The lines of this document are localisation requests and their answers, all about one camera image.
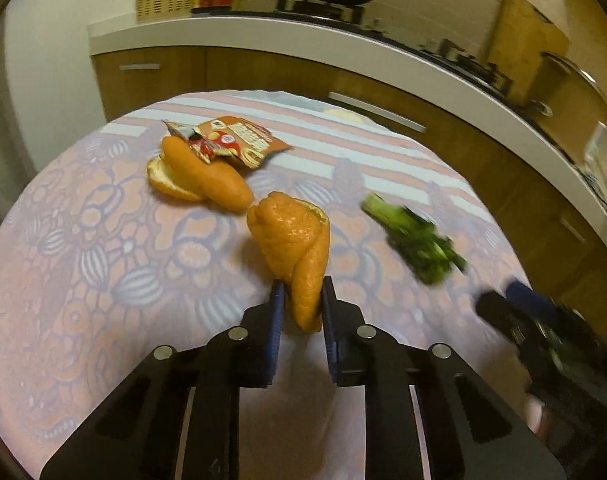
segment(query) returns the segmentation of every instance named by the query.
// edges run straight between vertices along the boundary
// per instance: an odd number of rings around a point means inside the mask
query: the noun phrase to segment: green vegetable stem
[[[376,193],[361,203],[388,233],[388,243],[401,255],[421,282],[437,285],[450,274],[452,265],[465,272],[466,260],[456,253],[453,241],[440,237],[437,226],[409,208],[392,205]]]

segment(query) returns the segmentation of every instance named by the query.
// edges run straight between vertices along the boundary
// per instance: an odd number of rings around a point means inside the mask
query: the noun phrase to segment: white countertop
[[[397,87],[467,121],[519,155],[568,199],[607,246],[606,212],[557,149],[481,89],[410,52],[335,28],[256,16],[137,25],[127,14],[92,23],[88,35],[91,55],[150,46],[246,48],[333,65]]]

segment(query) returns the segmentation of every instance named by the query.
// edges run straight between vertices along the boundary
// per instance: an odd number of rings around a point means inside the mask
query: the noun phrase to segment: table
[[[453,346],[517,410],[514,351],[480,321],[482,288],[525,280],[474,191],[432,152],[368,118],[283,92],[186,94],[136,110],[63,152],[0,229],[0,435],[35,478],[48,458],[159,344],[205,344],[267,297],[271,275],[243,216],[152,191],[146,162],[161,119],[239,115],[294,146],[248,177],[257,199],[282,190],[331,221],[338,298],[405,344]],[[368,190],[433,219],[469,262],[418,283],[359,210]],[[274,386],[244,390],[244,478],[363,478],[363,391],[338,390],[323,335],[286,324]]]

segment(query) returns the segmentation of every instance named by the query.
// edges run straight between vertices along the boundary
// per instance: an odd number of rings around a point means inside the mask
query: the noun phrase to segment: drawer handle
[[[364,101],[360,101],[359,99],[354,99],[353,97],[348,97],[347,95],[343,94],[337,94],[337,92],[329,92],[328,97],[330,99],[333,99],[334,101],[339,101],[340,103],[354,106],[355,108],[360,108],[367,112],[376,114],[380,117],[385,117],[386,119],[402,124],[403,126],[407,126],[408,128],[411,128],[421,134],[426,131],[426,126],[424,126],[423,124],[416,123],[415,121],[406,119],[401,115],[393,114],[392,112],[389,112],[384,108],[379,108],[378,106],[366,103]]]
[[[570,223],[564,218],[561,218],[561,225],[563,225],[568,231],[570,231],[574,237],[579,240],[582,244],[586,244],[586,239],[581,236],[581,234],[579,233],[579,231],[577,231],[572,225],[570,225]]]
[[[159,70],[161,67],[159,63],[133,63],[120,65],[119,70]]]

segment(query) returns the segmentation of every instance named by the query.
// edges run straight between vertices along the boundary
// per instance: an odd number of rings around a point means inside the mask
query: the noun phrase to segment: wooden cabinet
[[[418,140],[465,177],[506,234],[533,288],[576,308],[607,341],[607,248],[599,236],[532,167],[442,108],[359,74],[269,52],[163,47],[104,54],[94,62],[108,119],[188,91],[262,89],[318,100],[334,92],[421,124],[405,126],[390,114],[357,109]],[[120,70],[136,63],[161,67]]]
[[[337,70],[307,59],[259,50],[215,47],[206,50],[208,90],[286,91],[326,100]]]
[[[206,88],[202,46],[161,46],[92,57],[106,120]]]

